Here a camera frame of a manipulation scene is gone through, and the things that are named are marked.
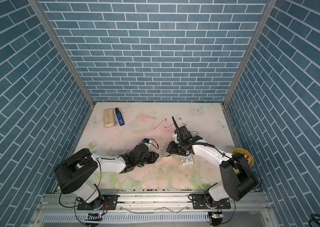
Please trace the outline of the aluminium front rail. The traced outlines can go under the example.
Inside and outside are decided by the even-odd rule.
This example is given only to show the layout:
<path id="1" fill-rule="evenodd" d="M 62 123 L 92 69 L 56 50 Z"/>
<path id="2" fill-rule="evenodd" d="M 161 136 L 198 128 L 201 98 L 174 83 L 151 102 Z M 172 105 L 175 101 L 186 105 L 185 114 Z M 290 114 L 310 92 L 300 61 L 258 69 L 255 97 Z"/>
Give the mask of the aluminium front rail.
<path id="1" fill-rule="evenodd" d="M 211 209 L 202 190 L 103 190 L 105 208 L 79 211 L 73 194 L 46 194 L 31 227 L 276 227 L 264 193 L 251 192 L 239 202 L 226 199 Z"/>

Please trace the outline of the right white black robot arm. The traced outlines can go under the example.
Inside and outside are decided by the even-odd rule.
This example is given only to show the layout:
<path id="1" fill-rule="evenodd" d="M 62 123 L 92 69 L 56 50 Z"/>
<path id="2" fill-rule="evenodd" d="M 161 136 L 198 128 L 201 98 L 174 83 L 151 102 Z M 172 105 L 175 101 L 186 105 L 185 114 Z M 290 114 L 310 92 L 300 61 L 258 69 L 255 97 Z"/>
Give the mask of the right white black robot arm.
<path id="1" fill-rule="evenodd" d="M 221 181 L 207 189 L 204 194 L 208 206 L 214 207 L 219 201 L 228 198 L 239 201 L 258 187 L 256 174 L 251 170 L 244 155 L 221 151 L 202 137 L 192 135 L 186 126 L 176 126 L 173 137 L 174 140 L 167 148 L 168 153 L 199 156 L 219 168 Z"/>

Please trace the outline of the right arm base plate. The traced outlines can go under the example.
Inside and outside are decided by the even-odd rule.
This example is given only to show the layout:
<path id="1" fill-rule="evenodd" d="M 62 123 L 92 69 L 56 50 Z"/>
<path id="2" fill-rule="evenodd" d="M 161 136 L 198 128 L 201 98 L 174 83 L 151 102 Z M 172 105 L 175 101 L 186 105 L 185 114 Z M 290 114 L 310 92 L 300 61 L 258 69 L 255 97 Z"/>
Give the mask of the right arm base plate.
<path id="1" fill-rule="evenodd" d="M 189 194 L 188 199 L 192 202 L 193 209 L 205 210 L 205 209 L 231 209 L 229 199 L 222 199 L 220 201 L 214 201 L 208 194 Z"/>

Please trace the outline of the aluminium corner post left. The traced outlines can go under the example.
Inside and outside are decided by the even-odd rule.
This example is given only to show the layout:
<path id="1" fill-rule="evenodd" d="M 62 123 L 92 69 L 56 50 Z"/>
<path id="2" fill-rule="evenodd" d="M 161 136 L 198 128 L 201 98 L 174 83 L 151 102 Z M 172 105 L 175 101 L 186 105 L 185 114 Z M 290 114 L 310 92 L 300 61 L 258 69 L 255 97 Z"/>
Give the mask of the aluminium corner post left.
<path id="1" fill-rule="evenodd" d="M 67 51 L 65 50 L 60 38 L 58 37 L 53 25 L 51 24 L 48 16 L 46 15 L 43 7 L 41 6 L 40 2 L 37 0 L 28 0 L 28 3 L 32 10 L 34 11 L 35 15 L 39 19 L 40 23 L 42 24 L 44 30 L 48 34 L 50 40 L 54 44 L 56 50 L 58 51 L 59 55 L 61 56 L 62 60 L 64 61 L 65 65 L 69 69 L 72 77 L 77 82 L 79 88 L 81 89 L 82 93 L 84 94 L 86 100 L 88 101 L 91 107 L 95 106 L 95 102 L 91 97 L 89 91 L 87 90 L 82 78 L 80 77 L 76 67 L 74 66 L 72 60 L 70 59 Z"/>

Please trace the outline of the aluminium corner post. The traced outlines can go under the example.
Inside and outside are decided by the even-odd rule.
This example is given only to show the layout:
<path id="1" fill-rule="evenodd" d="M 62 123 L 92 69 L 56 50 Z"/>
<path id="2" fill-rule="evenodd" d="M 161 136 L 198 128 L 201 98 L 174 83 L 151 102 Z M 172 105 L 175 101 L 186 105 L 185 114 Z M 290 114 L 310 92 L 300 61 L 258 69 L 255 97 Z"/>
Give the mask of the aluminium corner post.
<path id="1" fill-rule="evenodd" d="M 271 15 L 271 12 L 272 12 L 273 8 L 275 7 L 276 3 L 277 3 L 277 0 L 267 1 L 265 8 L 263 9 L 263 12 L 261 14 L 260 20 L 257 23 L 255 30 L 253 32 L 253 35 L 250 39 L 250 42 L 245 50 L 244 56 L 242 57 L 242 61 L 240 62 L 238 69 L 234 75 L 234 78 L 230 84 L 230 88 L 228 89 L 228 92 L 223 100 L 224 107 L 226 107 L 229 104 L 231 97 L 236 89 L 236 86 L 242 77 L 242 73 L 245 70 L 245 67 L 251 57 L 251 54 L 257 44 L 257 41 L 259 40 L 259 38 L 262 34 L 262 31 L 265 28 L 266 22 L 268 21 L 270 15 Z"/>
<path id="2" fill-rule="evenodd" d="M 87 90 L 82 78 L 80 77 L 76 67 L 74 66 L 72 60 L 70 59 L 67 51 L 65 50 L 60 38 L 58 37 L 53 25 L 51 24 L 48 16 L 46 15 L 43 7 L 41 6 L 40 2 L 37 0 L 28 0 L 28 3 L 32 10 L 34 11 L 35 15 L 39 19 L 40 23 L 42 24 L 44 30 L 48 34 L 50 40 L 54 44 L 56 50 L 58 51 L 59 55 L 61 56 L 62 60 L 64 61 L 65 65 L 69 69 L 72 77 L 77 82 L 79 88 L 81 89 L 82 93 L 84 94 L 86 100 L 88 101 L 91 107 L 95 106 L 95 102 L 91 97 L 89 91 Z"/>

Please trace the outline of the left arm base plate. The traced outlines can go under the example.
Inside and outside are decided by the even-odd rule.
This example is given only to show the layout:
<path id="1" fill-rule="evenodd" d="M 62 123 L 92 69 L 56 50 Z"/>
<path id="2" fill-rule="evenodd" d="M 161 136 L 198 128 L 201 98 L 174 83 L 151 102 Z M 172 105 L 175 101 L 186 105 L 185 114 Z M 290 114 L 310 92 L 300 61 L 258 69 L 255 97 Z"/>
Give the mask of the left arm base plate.
<path id="1" fill-rule="evenodd" d="M 80 211 L 108 211 L 115 210 L 118 202 L 118 195 L 102 195 L 96 198 L 94 201 L 80 202 L 77 206 L 77 210 Z"/>

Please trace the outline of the beige zippered pencil case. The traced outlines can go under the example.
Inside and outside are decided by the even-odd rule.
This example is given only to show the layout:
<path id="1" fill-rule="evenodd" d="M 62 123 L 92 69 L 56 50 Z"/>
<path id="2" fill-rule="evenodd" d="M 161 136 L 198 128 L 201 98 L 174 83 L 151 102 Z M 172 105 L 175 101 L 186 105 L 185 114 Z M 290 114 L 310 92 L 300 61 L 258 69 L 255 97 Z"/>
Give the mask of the beige zippered pencil case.
<path id="1" fill-rule="evenodd" d="M 105 128 L 112 128 L 115 126 L 114 110 L 112 108 L 104 110 L 103 120 Z"/>

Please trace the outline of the aluminium corner post right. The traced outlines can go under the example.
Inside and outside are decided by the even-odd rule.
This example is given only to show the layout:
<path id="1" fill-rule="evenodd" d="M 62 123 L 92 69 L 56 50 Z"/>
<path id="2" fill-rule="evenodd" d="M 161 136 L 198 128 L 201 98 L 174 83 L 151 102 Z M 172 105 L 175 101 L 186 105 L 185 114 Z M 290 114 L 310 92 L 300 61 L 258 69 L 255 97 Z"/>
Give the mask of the aluminium corner post right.
<path id="1" fill-rule="evenodd" d="M 242 77 L 242 73 L 245 70 L 245 67 L 251 57 L 251 54 L 257 44 L 257 41 L 259 40 L 259 38 L 262 34 L 262 31 L 265 28 L 266 22 L 268 21 L 270 15 L 271 15 L 271 12 L 272 12 L 273 8 L 275 7 L 276 3 L 277 3 L 277 0 L 267 1 L 265 8 L 263 9 L 263 12 L 261 14 L 260 20 L 257 23 L 255 30 L 253 32 L 253 35 L 250 39 L 250 42 L 245 50 L 244 56 L 242 57 L 242 61 L 240 62 L 238 69 L 234 75 L 234 78 L 230 84 L 230 88 L 228 89 L 228 92 L 223 100 L 224 107 L 226 107 L 229 104 L 231 97 L 236 89 L 236 86 Z"/>

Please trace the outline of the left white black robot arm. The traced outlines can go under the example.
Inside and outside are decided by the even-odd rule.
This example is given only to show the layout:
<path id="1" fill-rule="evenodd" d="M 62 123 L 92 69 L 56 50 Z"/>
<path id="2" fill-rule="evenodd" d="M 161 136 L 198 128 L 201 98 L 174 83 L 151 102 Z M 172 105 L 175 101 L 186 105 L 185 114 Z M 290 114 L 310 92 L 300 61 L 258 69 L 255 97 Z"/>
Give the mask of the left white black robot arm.
<path id="1" fill-rule="evenodd" d="M 58 164 L 55 167 L 55 176 L 62 194 L 75 194 L 85 203 L 92 203 L 102 200 L 100 183 L 89 182 L 94 174 L 105 172 L 124 174 L 136 167 L 154 164 L 158 158 L 159 154 L 150 151 L 143 143 L 118 157 L 99 156 L 91 153 L 88 148 L 83 148 Z"/>

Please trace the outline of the yellow pen cup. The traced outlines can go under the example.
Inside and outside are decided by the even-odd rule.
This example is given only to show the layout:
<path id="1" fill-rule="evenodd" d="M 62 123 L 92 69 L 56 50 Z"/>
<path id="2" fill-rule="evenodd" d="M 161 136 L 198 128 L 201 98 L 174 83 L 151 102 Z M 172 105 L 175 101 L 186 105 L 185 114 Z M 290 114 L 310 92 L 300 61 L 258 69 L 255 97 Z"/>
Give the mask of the yellow pen cup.
<path id="1" fill-rule="evenodd" d="M 242 154 L 246 161 L 248 162 L 249 166 L 252 167 L 254 165 L 254 158 L 253 156 L 245 149 L 243 148 L 236 148 L 232 151 L 232 154 L 233 155 L 236 155 L 236 154 Z"/>

